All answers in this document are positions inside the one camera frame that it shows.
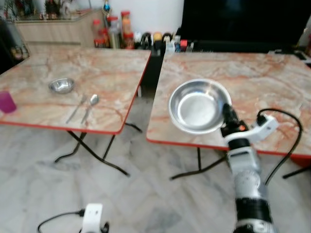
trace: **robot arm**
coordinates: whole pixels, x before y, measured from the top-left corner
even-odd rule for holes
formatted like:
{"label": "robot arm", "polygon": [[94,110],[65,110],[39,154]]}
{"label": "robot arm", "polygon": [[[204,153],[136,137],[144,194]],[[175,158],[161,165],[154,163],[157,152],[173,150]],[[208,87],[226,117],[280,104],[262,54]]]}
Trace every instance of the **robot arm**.
{"label": "robot arm", "polygon": [[223,108],[225,126],[222,136],[229,146],[228,162],[234,178],[237,223],[234,233],[276,233],[266,186],[261,180],[257,152],[251,143],[261,141],[278,126],[272,116],[260,116],[253,128],[238,119],[231,106]]}

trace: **small metal bowl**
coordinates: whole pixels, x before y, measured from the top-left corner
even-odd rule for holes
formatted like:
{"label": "small metal bowl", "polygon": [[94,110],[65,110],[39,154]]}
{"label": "small metal bowl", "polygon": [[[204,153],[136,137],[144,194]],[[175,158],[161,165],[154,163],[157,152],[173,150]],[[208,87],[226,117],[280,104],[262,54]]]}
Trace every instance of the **small metal bowl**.
{"label": "small metal bowl", "polygon": [[49,84],[50,90],[59,94],[67,94],[73,90],[73,87],[74,80],[69,78],[58,79]]}
{"label": "small metal bowl", "polygon": [[169,100],[173,124],[190,134],[205,134],[219,129],[224,123],[225,103],[231,105],[228,91],[218,82],[195,79],[181,84]]}

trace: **black cable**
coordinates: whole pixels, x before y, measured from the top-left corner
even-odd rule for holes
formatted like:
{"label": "black cable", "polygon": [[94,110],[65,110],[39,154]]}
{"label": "black cable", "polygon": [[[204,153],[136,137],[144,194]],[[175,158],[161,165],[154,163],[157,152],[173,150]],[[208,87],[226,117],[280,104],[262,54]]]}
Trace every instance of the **black cable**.
{"label": "black cable", "polygon": [[66,212],[66,213],[62,213],[62,214],[59,214],[59,215],[55,215],[53,217],[50,217],[46,220],[44,220],[43,222],[41,222],[37,228],[37,232],[38,233],[42,233],[42,231],[40,230],[41,226],[55,218],[58,218],[58,217],[61,217],[61,216],[65,216],[65,215],[79,215],[80,217],[83,217],[84,216],[84,213],[85,213],[85,209],[81,209],[79,211],[75,211],[75,212]]}
{"label": "black cable", "polygon": [[297,122],[297,125],[299,127],[299,132],[298,132],[298,135],[297,135],[297,139],[295,141],[295,143],[293,144],[292,148],[290,149],[290,151],[287,153],[287,155],[281,159],[281,161],[276,165],[276,167],[270,172],[269,176],[267,177],[266,179],[266,182],[265,182],[265,185],[268,185],[270,180],[272,179],[272,177],[274,176],[274,174],[277,172],[277,170],[283,165],[283,163],[286,162],[286,160],[288,160],[291,156],[291,154],[293,153],[293,151],[296,149],[297,145],[299,144],[299,141],[301,139],[301,135],[302,135],[302,131],[303,131],[303,127],[302,127],[302,124],[300,122],[300,120],[295,117],[293,114],[291,113],[288,113],[286,111],[283,111],[283,110],[280,110],[280,109],[276,109],[276,108],[265,108],[265,109],[261,109],[258,114],[257,114],[257,118],[260,117],[261,113],[262,112],[265,112],[265,111],[274,111],[274,112],[279,112],[279,113],[283,113],[283,114],[286,114],[288,116],[290,116],[291,118],[293,118],[296,122]]}

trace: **black stand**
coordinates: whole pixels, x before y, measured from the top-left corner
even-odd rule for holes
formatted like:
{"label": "black stand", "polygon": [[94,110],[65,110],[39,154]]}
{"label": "black stand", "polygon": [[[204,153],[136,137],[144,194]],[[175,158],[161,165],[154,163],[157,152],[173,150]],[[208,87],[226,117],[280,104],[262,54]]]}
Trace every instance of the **black stand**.
{"label": "black stand", "polygon": [[177,178],[185,177],[185,176],[201,174],[203,172],[206,172],[206,171],[212,169],[213,167],[217,166],[218,164],[220,164],[220,163],[222,163],[223,161],[226,160],[226,156],[224,156],[224,157],[220,158],[219,160],[217,160],[216,162],[212,163],[211,165],[207,166],[206,168],[202,169],[201,168],[201,150],[200,150],[199,147],[197,148],[197,152],[198,152],[198,167],[199,167],[199,169],[197,171],[190,171],[190,172],[185,172],[185,173],[181,173],[181,174],[172,176],[170,178],[170,180],[175,180]]}
{"label": "black stand", "polygon": [[293,172],[291,172],[291,173],[288,173],[288,174],[286,174],[286,175],[283,176],[283,179],[287,179],[287,178],[289,178],[289,177],[291,177],[291,176],[297,175],[297,174],[302,173],[302,172],[305,172],[305,171],[311,171],[311,165],[308,166],[308,167],[304,167],[304,168],[302,168],[302,169],[299,169],[299,170],[297,170],[297,171],[293,171]]}
{"label": "black stand", "polygon": [[[136,129],[137,131],[139,131],[140,133],[142,133],[142,130],[139,128],[139,127],[137,127],[136,125],[134,125],[134,124],[129,124],[129,123],[126,123],[126,125],[128,125],[128,126],[131,126],[131,127],[133,127],[134,129]],[[106,165],[108,165],[108,166],[111,166],[111,167],[113,167],[113,168],[115,168],[115,169],[117,169],[117,170],[119,170],[120,172],[122,172],[124,175],[126,175],[126,176],[130,176],[130,174],[129,173],[127,173],[126,171],[124,171],[122,168],[120,168],[119,166],[117,166],[117,165],[114,165],[114,164],[112,164],[112,163],[110,163],[110,162],[107,162],[105,159],[106,159],[106,157],[107,157],[107,155],[108,155],[108,152],[109,152],[109,150],[110,150],[110,147],[111,147],[111,145],[112,145],[112,142],[113,142],[113,140],[115,139],[115,135],[113,135],[112,137],[111,137],[111,139],[110,139],[110,142],[109,142],[109,144],[108,144],[108,147],[107,147],[107,149],[106,149],[106,151],[105,151],[105,153],[104,153],[104,155],[103,155],[103,158],[101,158],[100,156],[98,156],[90,147],[88,147],[88,145],[87,144],[85,144],[84,142],[83,142],[83,139],[85,138],[85,136],[86,136],[86,133],[81,133],[80,134],[80,137],[78,137],[74,132],[72,132],[72,131],[67,131],[75,140],[77,140],[78,141],[78,144],[76,145],[76,147],[73,149],[73,152],[72,153],[70,153],[70,154],[66,154],[66,155],[63,155],[63,156],[60,156],[60,157],[58,157],[57,159],[55,159],[55,163],[58,163],[61,159],[65,159],[65,158],[68,158],[68,157],[70,157],[70,156],[73,156],[73,155],[75,155],[76,153],[77,153],[77,151],[78,151],[78,149],[79,149],[79,147],[80,147],[80,145],[82,145],[91,155],[93,155],[97,160],[99,160],[100,162],[102,162],[102,163],[104,163],[104,164],[106,164]]]}

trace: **tiled floor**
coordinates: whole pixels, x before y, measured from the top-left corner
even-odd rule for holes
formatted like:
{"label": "tiled floor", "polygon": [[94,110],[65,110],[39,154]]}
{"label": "tiled floor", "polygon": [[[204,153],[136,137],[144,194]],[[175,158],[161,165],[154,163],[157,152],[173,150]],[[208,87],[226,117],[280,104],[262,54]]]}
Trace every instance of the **tiled floor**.
{"label": "tiled floor", "polygon": [[[152,98],[136,99],[128,122],[147,129]],[[169,181],[197,168],[196,149],[148,143],[145,133],[125,127],[107,160],[131,174],[105,166],[84,148],[71,152],[74,139],[62,131],[0,126],[0,233],[34,233],[41,221],[61,212],[104,205],[111,233],[231,233],[235,224],[234,191],[226,164],[201,175]],[[85,141],[103,153],[108,135],[88,134]],[[202,150],[203,165],[218,159]],[[280,159],[264,155],[263,174]],[[311,232],[310,173],[283,180],[297,169],[287,162],[269,185],[272,216],[282,233]],[[44,233],[77,233],[82,218],[66,216],[46,224]]]}

